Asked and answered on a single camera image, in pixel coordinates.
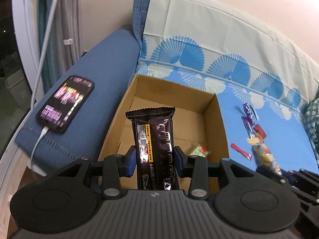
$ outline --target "beige wall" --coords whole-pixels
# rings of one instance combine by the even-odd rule
[[[218,0],[262,20],[319,63],[319,0]],[[83,48],[131,23],[133,0],[81,0]]]

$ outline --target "red candy stick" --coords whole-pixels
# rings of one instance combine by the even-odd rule
[[[241,150],[238,146],[236,146],[235,144],[231,144],[230,147],[232,149],[235,149],[237,152],[241,153],[243,156],[245,156],[248,160],[252,159],[252,156],[248,153],[246,153],[245,151]]]

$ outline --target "cardboard box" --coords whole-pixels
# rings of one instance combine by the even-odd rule
[[[131,121],[125,112],[142,108],[175,106],[173,116],[174,145],[186,155],[201,145],[210,151],[208,161],[229,157],[226,133],[215,94],[199,91],[144,75],[134,76],[110,125],[99,160],[112,154],[126,154],[134,137]],[[180,188],[188,192],[190,178],[179,179]],[[137,189],[136,170],[131,178],[121,178],[124,189]],[[211,193],[218,191],[217,179],[210,178]]]

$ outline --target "black wrapper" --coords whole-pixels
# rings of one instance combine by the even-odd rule
[[[179,189],[174,167],[173,121],[175,107],[126,112],[132,121],[137,149],[138,189]]]

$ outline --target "phone screen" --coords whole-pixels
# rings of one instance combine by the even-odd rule
[[[37,113],[37,120],[55,132],[64,132],[93,87],[85,78],[69,76]]]

